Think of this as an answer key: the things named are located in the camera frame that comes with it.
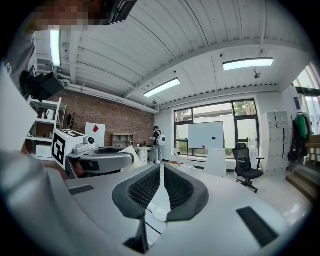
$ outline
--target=person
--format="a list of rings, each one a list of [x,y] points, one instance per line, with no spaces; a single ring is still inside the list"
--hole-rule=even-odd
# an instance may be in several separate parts
[[[157,125],[153,128],[153,130],[154,133],[151,137],[151,140],[153,140],[154,162],[160,164],[162,162],[162,147],[157,144],[157,138],[161,135],[161,131]]]
[[[62,26],[70,30],[74,25],[94,25],[100,18],[103,0],[46,0],[38,6],[15,34],[5,56],[10,64],[10,77],[20,90],[22,71],[37,75],[35,34],[37,31]]]

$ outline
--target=red diamond sign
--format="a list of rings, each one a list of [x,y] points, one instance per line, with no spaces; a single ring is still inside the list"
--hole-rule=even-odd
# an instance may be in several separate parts
[[[93,131],[96,133],[99,130],[99,127],[97,125],[94,126]]]

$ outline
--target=white ceiling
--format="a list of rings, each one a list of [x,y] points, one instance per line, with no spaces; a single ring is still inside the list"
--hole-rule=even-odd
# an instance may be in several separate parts
[[[259,57],[264,31],[261,57],[274,62],[256,69],[261,78],[253,68],[223,71],[223,62]],[[35,43],[38,63],[50,62],[49,32],[37,32]],[[239,87],[289,86],[309,63],[309,49],[299,24],[270,2],[138,0],[125,22],[62,32],[59,72],[72,84],[152,107],[153,100],[164,105]],[[175,77],[180,85],[143,95]]]

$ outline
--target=mesh chair back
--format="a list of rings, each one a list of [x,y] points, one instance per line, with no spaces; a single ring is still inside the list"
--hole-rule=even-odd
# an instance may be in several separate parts
[[[250,151],[247,145],[244,143],[236,144],[235,148],[232,150],[236,161],[235,172],[238,171],[249,171],[251,170],[250,162]]]

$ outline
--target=chair headrest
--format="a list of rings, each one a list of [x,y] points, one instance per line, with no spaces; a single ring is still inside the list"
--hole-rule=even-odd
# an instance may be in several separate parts
[[[237,143],[236,145],[235,145],[235,148],[236,149],[246,149],[247,148],[247,145],[245,144],[245,143]]]

